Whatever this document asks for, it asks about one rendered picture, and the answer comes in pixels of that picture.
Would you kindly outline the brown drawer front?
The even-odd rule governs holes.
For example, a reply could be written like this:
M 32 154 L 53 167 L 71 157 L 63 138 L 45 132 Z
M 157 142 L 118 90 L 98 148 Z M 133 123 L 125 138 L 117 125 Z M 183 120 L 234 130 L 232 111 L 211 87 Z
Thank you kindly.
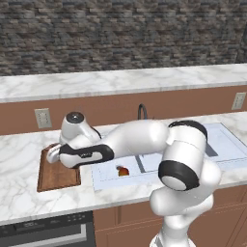
M 154 218 L 149 202 L 118 206 L 116 209 L 116 223 L 127 224 L 134 222 L 144 222 Z

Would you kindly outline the black sink faucet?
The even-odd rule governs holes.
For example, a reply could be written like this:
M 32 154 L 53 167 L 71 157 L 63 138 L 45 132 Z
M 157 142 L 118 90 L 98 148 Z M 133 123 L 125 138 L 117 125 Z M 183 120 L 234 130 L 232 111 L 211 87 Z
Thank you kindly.
M 148 112 L 147 112 L 146 106 L 143 103 L 141 103 L 138 106 L 138 115 L 137 115 L 137 117 L 138 117 L 139 120 L 146 120 L 148 118 Z

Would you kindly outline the brown wooden cutting board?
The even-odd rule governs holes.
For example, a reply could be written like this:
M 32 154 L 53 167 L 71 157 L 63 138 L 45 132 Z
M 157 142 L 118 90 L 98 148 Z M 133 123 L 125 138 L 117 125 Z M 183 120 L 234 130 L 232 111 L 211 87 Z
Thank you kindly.
M 66 168 L 60 161 L 50 164 L 46 160 L 48 151 L 55 147 L 51 144 L 41 151 L 37 191 L 44 192 L 81 184 L 80 170 Z

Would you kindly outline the grey wall outlet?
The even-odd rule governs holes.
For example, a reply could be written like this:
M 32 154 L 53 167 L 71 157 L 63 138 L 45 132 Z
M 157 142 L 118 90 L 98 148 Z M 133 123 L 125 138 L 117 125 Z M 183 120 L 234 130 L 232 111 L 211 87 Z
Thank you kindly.
M 245 93 L 236 93 L 233 101 L 233 110 L 240 110 L 243 106 L 243 102 L 245 100 L 246 94 Z
M 39 128 L 50 128 L 52 126 L 48 108 L 36 109 L 35 115 Z

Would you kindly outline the white sink basin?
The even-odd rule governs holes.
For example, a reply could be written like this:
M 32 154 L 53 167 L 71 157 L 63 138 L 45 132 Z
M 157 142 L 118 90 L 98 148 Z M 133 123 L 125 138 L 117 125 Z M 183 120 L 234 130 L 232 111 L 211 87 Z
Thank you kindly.
M 207 145 L 205 158 L 218 164 L 222 171 L 247 167 L 247 146 L 222 123 L 206 123 Z M 158 166 L 161 153 L 140 155 L 138 164 L 134 156 L 114 159 L 92 166 L 95 190 L 117 186 L 159 183 Z M 119 176 L 118 166 L 128 169 L 128 176 Z

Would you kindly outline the orange red mango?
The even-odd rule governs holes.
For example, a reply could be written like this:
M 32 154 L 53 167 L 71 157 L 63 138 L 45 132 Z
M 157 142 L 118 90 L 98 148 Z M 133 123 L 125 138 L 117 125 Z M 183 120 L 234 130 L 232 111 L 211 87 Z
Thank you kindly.
M 119 176 L 123 177 L 123 176 L 128 176 L 129 175 L 129 171 L 127 168 L 123 167 L 123 166 L 118 166 L 117 170 L 119 172 Z

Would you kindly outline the brown cupboard door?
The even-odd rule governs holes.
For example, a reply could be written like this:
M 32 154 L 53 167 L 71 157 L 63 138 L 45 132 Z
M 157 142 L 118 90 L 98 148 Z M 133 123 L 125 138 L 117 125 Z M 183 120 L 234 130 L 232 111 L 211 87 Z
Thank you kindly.
M 95 231 L 96 247 L 150 247 L 161 226 L 161 220 L 150 220 Z
M 218 189 L 213 207 L 199 216 L 188 235 L 196 247 L 230 247 L 231 237 L 247 206 L 247 185 Z

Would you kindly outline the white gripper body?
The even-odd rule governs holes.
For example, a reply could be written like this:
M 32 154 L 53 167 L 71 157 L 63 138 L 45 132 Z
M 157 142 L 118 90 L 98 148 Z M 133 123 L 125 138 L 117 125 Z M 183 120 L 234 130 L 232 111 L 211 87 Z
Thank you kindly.
M 46 159 L 49 163 L 55 163 L 59 160 L 59 151 L 61 146 L 61 144 L 55 144 L 49 149 L 46 155 Z

